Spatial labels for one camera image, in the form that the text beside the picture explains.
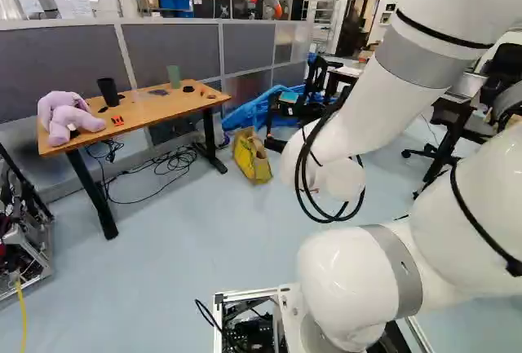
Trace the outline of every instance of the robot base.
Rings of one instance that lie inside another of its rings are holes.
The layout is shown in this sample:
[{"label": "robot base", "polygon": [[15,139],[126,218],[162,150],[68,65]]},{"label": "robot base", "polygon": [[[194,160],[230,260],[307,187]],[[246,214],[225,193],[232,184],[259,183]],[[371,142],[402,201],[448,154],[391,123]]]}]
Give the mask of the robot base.
[{"label": "robot base", "polygon": [[[272,312],[272,340],[274,353],[345,353],[334,346],[322,333],[306,308],[299,284],[277,288],[216,293],[213,297],[213,316],[219,327],[230,321],[230,308],[237,308],[237,317],[250,308],[262,306]],[[413,316],[405,318],[415,341],[424,353],[432,353],[424,334]],[[214,353],[233,353],[226,347],[225,338],[214,330]],[[387,324],[384,335],[368,353],[410,353],[395,322]]]}]

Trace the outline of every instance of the wooden table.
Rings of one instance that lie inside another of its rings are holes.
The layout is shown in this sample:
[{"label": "wooden table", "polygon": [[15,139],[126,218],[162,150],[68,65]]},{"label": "wooden table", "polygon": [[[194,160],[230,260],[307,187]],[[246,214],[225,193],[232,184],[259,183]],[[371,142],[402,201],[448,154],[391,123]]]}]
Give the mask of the wooden table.
[{"label": "wooden table", "polygon": [[[211,108],[231,99],[230,96],[194,80],[183,80],[181,84],[182,87],[176,90],[171,89],[170,84],[163,84],[122,92],[121,95],[124,95],[125,98],[120,99],[120,105],[110,107],[104,113],[99,113],[100,109],[106,107],[102,96],[87,99],[86,101],[91,107],[93,115],[103,118],[107,123],[107,127],[97,133],[79,130],[80,135],[59,147],[53,148],[47,144],[49,134],[42,124],[38,122],[38,152],[40,156],[51,156],[62,152],[67,154],[67,158],[76,171],[80,182],[98,211],[101,227],[108,240],[113,239],[118,234],[114,217],[108,207],[107,200],[105,200],[103,193],[100,191],[101,186],[94,182],[89,170],[86,168],[85,162],[78,151],[79,148],[145,126],[154,125],[196,111],[203,111],[206,145],[195,143],[194,148],[221,174],[227,172],[227,167],[215,156],[214,123],[212,121]],[[192,86],[195,91],[183,92],[184,86]],[[149,93],[151,90],[165,90],[168,92],[168,95],[152,95]],[[115,126],[111,120],[115,116],[122,116],[124,124]]]}]

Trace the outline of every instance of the gray floor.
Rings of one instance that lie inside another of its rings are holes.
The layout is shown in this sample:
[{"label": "gray floor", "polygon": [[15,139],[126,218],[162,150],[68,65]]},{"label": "gray floor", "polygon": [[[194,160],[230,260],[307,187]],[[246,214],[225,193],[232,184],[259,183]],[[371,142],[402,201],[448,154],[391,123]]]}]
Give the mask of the gray floor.
[{"label": "gray floor", "polygon": [[[442,131],[435,132],[440,141]],[[379,223],[405,213],[429,160],[405,161],[400,150],[421,148],[426,140],[433,142],[433,134],[419,118],[392,144],[363,157],[367,197],[349,224]],[[464,156],[475,147],[462,142],[458,152]],[[277,178],[253,187],[230,155],[220,153],[229,168],[226,175],[199,159],[152,200],[114,205],[120,236],[111,242],[102,237],[84,192],[52,203],[56,274],[27,294],[27,352],[210,352],[212,330],[198,315],[194,298],[209,302],[216,291],[294,281],[303,239],[348,225],[325,227],[308,220],[291,189]],[[270,158],[277,173],[278,155]],[[161,183],[144,171],[122,177],[111,193],[128,201]],[[518,298],[477,300],[419,320],[440,353],[522,345]],[[19,346],[20,309],[13,302],[0,311],[0,347],[12,352]]]}]

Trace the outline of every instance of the desk leg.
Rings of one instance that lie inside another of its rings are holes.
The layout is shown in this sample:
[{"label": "desk leg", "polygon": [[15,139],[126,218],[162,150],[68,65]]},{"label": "desk leg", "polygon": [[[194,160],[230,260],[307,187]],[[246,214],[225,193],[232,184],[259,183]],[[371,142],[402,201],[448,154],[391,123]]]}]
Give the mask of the desk leg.
[{"label": "desk leg", "polygon": [[73,151],[67,152],[67,158],[71,162],[71,165],[76,171],[76,175],[78,175],[80,182],[82,182],[83,188],[85,188],[85,191],[98,211],[98,217],[100,218],[100,225],[104,231],[105,239],[114,239],[118,232],[113,214],[111,213],[111,209],[108,207],[107,201],[104,199],[102,192],[96,186],[94,180],[92,180],[91,174],[89,174],[89,170],[85,166],[80,151],[74,149]]},{"label": "desk leg", "polygon": [[213,165],[221,174],[226,174],[228,168],[215,156],[214,122],[212,108],[203,110],[203,127],[205,128],[205,146],[194,143],[194,148]]},{"label": "desk leg", "polygon": [[435,177],[440,173],[445,164],[449,162],[451,154],[455,149],[455,145],[457,145],[457,141],[460,139],[460,136],[464,131],[464,126],[466,125],[467,120],[470,119],[473,110],[474,108],[471,106],[468,107],[467,110],[463,110],[458,116],[453,128],[446,132],[437,148],[435,158],[433,159],[430,168],[424,175],[424,178],[422,178],[423,182],[430,183],[435,180]]},{"label": "desk leg", "polygon": [[330,73],[328,75],[328,82],[326,83],[325,97],[323,104],[329,104],[330,99],[337,93],[337,87],[339,85],[339,79],[336,74]]}]

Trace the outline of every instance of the plush elephant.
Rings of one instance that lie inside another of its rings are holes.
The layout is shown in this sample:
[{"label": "plush elephant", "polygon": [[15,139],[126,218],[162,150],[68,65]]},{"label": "plush elephant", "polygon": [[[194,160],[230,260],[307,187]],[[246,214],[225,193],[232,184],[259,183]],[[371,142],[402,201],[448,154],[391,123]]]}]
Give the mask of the plush elephant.
[{"label": "plush elephant", "polygon": [[93,133],[106,127],[105,120],[93,117],[79,94],[63,90],[53,90],[38,101],[38,119],[49,132],[47,142],[52,147],[70,140],[70,125]]}]

